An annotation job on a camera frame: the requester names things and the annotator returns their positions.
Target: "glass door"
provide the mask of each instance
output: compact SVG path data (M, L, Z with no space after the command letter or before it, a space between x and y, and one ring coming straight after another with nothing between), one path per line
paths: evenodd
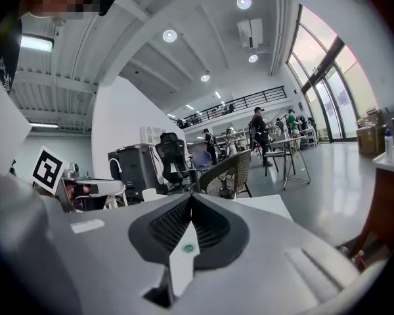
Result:
M357 120L353 105L343 81L335 67L332 67L323 80L324 86L332 93L333 101L342 121L346 138L356 138Z
M343 135L341 133L342 129L338 118L338 110L332 100L332 97L330 96L328 89L325 86L324 80L321 79L315 85L315 87L317 88L318 95L323 104L323 109L324 109L323 112L325 112L324 115L326 115L328 125L330 128L329 134L331 134L331 136L329 136L329 139L330 140L343 139Z

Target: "balcony railing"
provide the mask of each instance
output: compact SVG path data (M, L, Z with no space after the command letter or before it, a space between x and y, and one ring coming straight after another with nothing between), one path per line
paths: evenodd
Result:
M275 87L258 93L253 93L245 97L237 98L220 104L207 110L201 111L200 113L190 115L183 119L183 126L181 128L187 128L205 121L215 119L217 117L224 116L225 114L238 112L245 110L246 108L255 108L260 104L266 102L274 102L275 100L285 99L286 93L284 92L283 86Z

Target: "rattan chair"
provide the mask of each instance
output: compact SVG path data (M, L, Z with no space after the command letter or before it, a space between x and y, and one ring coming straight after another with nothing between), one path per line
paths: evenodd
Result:
M250 159L251 150L244 150L218 163L200 177L202 191L212 196L219 196L222 187L219 177L228 175L230 176L227 178L228 186L233 188L237 194L246 191L252 197L247 186Z

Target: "man in black outfit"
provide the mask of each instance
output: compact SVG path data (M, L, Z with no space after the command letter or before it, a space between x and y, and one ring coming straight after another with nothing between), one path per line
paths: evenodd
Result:
M216 150L215 150L215 138L214 136L209 132L208 129L205 129L203 133L206 134L206 150L211 156L211 163L213 165L217 165L217 156L216 156Z
M282 131L282 133L284 133L284 124L283 121L281 121L279 118L276 119L276 124L275 124L278 128L280 128L280 130Z
M263 165L265 165L267 162L267 166L271 167L273 164L269 162L266 157L264 157L267 151L267 145L269 144L269 138L265 133L266 125L261 112L262 109L259 106L254 109L254 116L251 120L251 128L255 129L254 139L260 144L263 151Z

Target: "cardboard box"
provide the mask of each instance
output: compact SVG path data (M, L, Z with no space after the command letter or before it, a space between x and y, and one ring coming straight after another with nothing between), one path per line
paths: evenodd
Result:
M385 152L385 127L362 127L356 135L360 154L377 156Z
M373 123L377 126L382 126L384 124L385 118L383 116L382 111L377 111L373 114L363 117L363 120L364 121L369 120L371 123Z

